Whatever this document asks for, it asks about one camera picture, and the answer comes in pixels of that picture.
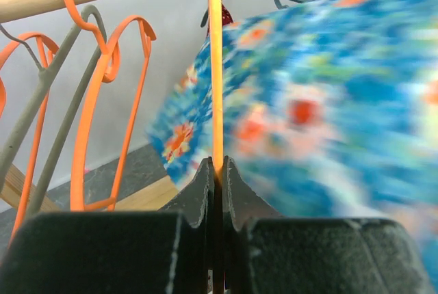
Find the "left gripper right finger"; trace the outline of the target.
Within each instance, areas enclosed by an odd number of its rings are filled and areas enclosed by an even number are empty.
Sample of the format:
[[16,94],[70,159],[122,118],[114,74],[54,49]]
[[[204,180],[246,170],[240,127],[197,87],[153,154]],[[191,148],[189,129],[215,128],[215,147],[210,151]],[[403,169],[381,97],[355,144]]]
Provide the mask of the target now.
[[232,293],[433,293],[407,231],[379,218],[287,218],[224,160],[224,272]]

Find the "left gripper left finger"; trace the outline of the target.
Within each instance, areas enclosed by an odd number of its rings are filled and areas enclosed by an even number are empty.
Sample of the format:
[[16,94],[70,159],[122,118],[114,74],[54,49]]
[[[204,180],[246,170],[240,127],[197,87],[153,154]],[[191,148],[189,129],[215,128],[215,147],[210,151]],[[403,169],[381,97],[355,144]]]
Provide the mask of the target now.
[[2,293],[206,293],[211,159],[158,211],[41,213],[1,261]]

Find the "blue floral garment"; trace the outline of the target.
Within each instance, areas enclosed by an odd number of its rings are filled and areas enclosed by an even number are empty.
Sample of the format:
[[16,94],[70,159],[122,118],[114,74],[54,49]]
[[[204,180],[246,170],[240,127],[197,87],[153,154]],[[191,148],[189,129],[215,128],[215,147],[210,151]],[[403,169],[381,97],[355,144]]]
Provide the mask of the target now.
[[383,216],[437,281],[437,0],[317,0],[227,25],[224,153],[279,212]]

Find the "grey hanger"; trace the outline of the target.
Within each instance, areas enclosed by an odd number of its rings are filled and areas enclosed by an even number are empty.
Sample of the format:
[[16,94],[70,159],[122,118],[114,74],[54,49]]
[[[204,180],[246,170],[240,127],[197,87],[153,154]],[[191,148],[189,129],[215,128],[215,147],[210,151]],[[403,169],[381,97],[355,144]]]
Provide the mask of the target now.
[[66,10],[35,16],[33,20],[42,23],[48,33],[26,32],[21,35],[21,40],[42,39],[44,55],[39,57],[38,66],[31,66],[24,56],[22,44],[18,42],[11,41],[1,50],[1,184],[6,184],[6,167],[17,165],[22,173],[27,171],[31,160],[31,141],[36,133],[38,117],[34,116],[29,127],[23,129],[23,136],[17,137],[16,131],[28,109],[40,110],[42,101],[34,100],[42,86],[40,69],[43,62],[50,62],[55,57],[50,53],[50,48],[58,46],[61,56],[56,60],[57,75],[48,92],[32,181],[37,185],[40,179],[45,178],[46,164],[54,163],[55,169],[63,171],[64,176],[60,178],[56,174],[51,175],[47,183],[49,190],[40,209],[67,211],[70,208],[70,170],[67,163],[72,159],[72,150],[60,145],[56,154],[52,155],[51,149],[56,145],[58,133],[68,135],[75,130],[73,125],[65,127],[64,119],[70,110],[75,90],[79,87],[85,62],[68,65],[67,57],[73,47],[85,53],[91,51],[96,44],[75,42],[76,37],[73,34],[78,33],[80,29]]

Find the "red polka dot garment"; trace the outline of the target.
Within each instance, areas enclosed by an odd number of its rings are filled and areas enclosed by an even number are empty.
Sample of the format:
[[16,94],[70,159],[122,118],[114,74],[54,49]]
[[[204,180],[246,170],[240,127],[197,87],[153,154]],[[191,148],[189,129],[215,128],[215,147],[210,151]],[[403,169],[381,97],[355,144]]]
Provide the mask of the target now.
[[[226,26],[228,24],[231,24],[233,22],[233,18],[231,13],[228,11],[228,9],[222,5],[222,26]],[[202,21],[201,21],[201,27],[207,26],[207,36],[209,35],[209,21],[208,21],[208,14],[205,14]]]

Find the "orange hanger of floral garment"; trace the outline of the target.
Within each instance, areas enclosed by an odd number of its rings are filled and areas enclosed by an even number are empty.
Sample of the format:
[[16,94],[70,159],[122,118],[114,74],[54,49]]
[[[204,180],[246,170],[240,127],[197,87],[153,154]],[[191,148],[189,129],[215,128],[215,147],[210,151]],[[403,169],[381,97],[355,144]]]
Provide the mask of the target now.
[[222,0],[209,0],[210,57],[212,84],[213,165],[220,178],[223,166],[222,119]]

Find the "orange plastic hanger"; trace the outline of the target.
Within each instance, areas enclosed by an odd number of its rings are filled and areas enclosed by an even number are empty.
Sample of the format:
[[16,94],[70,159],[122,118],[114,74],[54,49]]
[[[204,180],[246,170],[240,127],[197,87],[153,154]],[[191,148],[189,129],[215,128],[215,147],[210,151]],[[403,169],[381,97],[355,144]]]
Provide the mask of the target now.
[[1,52],[1,65],[5,64],[8,58],[20,44],[25,46],[25,48],[27,48],[30,52],[30,55],[34,57],[35,55],[32,53],[31,48],[27,43],[27,40],[31,38],[36,40],[40,54],[39,58],[34,59],[39,69],[39,82],[33,93],[33,96],[30,98],[26,108],[23,110],[12,132],[9,134],[5,146],[1,149],[1,186],[3,187],[8,179],[8,173],[13,166],[13,160],[19,148],[21,147],[27,132],[29,131],[32,122],[35,118],[38,119],[34,133],[34,141],[29,156],[27,173],[24,178],[11,237],[15,236],[17,230],[24,222],[27,205],[29,199],[31,198],[30,195],[33,194],[34,196],[37,196],[35,191],[31,191],[34,169],[38,156],[44,118],[47,110],[49,90],[54,79],[56,78],[57,73],[59,72],[59,70],[54,69],[55,62],[53,61],[53,58],[56,56],[59,50],[59,46],[48,36],[35,31],[21,34],[19,37],[13,39],[12,42],[9,43]]

